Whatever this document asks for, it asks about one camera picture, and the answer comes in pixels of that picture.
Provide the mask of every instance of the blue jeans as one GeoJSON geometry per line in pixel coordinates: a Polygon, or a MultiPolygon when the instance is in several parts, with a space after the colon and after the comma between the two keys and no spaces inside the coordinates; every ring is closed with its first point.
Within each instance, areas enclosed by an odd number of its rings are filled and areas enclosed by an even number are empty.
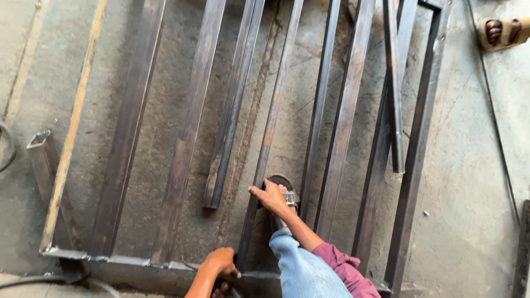
{"type": "Polygon", "coordinates": [[[299,247],[288,228],[272,234],[269,246],[278,258],[284,298],[351,298],[335,271],[322,258],[299,247]]]}

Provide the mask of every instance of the shirt sleeve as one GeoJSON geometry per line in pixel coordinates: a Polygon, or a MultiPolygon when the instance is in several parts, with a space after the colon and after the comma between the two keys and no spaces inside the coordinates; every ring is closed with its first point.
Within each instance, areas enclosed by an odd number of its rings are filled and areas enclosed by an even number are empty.
{"type": "Polygon", "coordinates": [[[360,264],[358,258],[341,253],[329,243],[317,246],[312,253],[321,257],[337,273],[354,298],[381,298],[374,284],[357,270],[360,264]]]}

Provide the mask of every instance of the welding cable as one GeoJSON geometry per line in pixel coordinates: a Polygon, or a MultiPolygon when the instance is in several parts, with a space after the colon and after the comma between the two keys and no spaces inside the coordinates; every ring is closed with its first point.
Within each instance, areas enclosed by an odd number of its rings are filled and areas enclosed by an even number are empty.
{"type": "Polygon", "coordinates": [[[6,164],[4,165],[1,165],[0,166],[0,173],[3,172],[5,169],[7,169],[8,166],[10,166],[13,161],[15,160],[15,157],[16,157],[16,153],[18,151],[18,143],[16,142],[16,139],[14,138],[13,136],[13,133],[10,131],[10,129],[3,123],[0,121],[0,130],[2,132],[2,134],[5,134],[7,135],[7,138],[9,139],[10,143],[11,143],[11,148],[13,150],[13,152],[11,153],[11,156],[9,157],[9,160],[7,161],[6,164]]]}
{"type": "MultiPolygon", "coordinates": [[[[34,284],[34,283],[64,283],[64,282],[65,282],[65,277],[62,275],[29,276],[29,277],[21,277],[15,281],[1,283],[0,290],[3,288],[18,286],[18,285],[26,285],[26,284],[34,284]]],[[[112,297],[114,298],[121,298],[120,293],[116,291],[109,284],[106,284],[94,278],[88,278],[86,282],[91,285],[104,289],[109,294],[111,294],[112,297]]]]}

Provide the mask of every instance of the beige sandal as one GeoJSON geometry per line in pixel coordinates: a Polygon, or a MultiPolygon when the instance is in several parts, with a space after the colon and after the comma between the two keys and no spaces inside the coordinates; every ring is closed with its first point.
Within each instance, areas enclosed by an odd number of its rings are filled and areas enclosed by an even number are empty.
{"type": "Polygon", "coordinates": [[[502,23],[502,28],[499,40],[492,45],[488,41],[486,24],[493,20],[495,19],[485,19],[479,26],[479,40],[482,48],[484,48],[485,51],[495,51],[518,46],[525,43],[528,37],[530,37],[530,17],[523,17],[520,19],[504,19],[500,20],[502,23]],[[509,42],[514,21],[519,21],[519,23],[521,23],[521,31],[517,34],[517,36],[515,36],[514,42],[509,42]]]}

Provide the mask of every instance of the dirty concrete floor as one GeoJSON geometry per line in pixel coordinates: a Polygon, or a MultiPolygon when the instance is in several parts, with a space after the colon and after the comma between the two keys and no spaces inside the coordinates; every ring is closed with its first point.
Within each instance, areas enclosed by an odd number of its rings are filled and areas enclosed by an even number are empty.
{"type": "MultiPolygon", "coordinates": [[[[46,128],[62,148],[84,58],[96,0],[59,2],[0,0],[0,110],[23,145],[0,173],[0,269],[10,274],[60,272],[57,260],[38,256],[47,206],[40,200],[23,149],[46,128]]],[[[123,208],[115,253],[147,258],[159,220],[174,136],[179,129],[205,1],[168,3],[164,30],[123,208]]],[[[474,21],[530,14],[524,0],[472,0],[474,21]]],[[[349,252],[372,144],[384,77],[382,4],[376,13],[359,92],[331,242],[349,252]]],[[[227,1],[196,149],[183,203],[174,259],[201,262],[220,246],[237,249],[263,135],[292,1],[267,1],[239,119],[231,166],[218,211],[205,213],[201,198],[208,175],[220,111],[243,9],[227,1]]],[[[76,139],[67,188],[87,245],[103,181],[143,1],[109,1],[76,139]]],[[[306,0],[282,96],[268,174],[283,173],[299,189],[313,106],[328,1],[306,0]]],[[[417,9],[402,88],[403,124],[411,129],[431,13],[417,9]]],[[[426,290],[421,297],[506,297],[511,293],[519,228],[510,203],[492,110],[480,65],[473,20],[464,0],[453,2],[444,59],[418,193],[405,281],[426,290]]],[[[310,225],[325,167],[352,20],[344,1],[325,104],[310,225]]],[[[530,45],[485,55],[517,207],[529,197],[530,45]]],[[[5,138],[0,155],[6,159],[5,138]]],[[[401,177],[387,171],[369,261],[376,280],[384,276],[401,177]]],[[[277,271],[267,248],[270,231],[258,213],[251,264],[277,271]]],[[[91,264],[95,276],[149,292],[182,294],[192,274],[91,264]]]]}

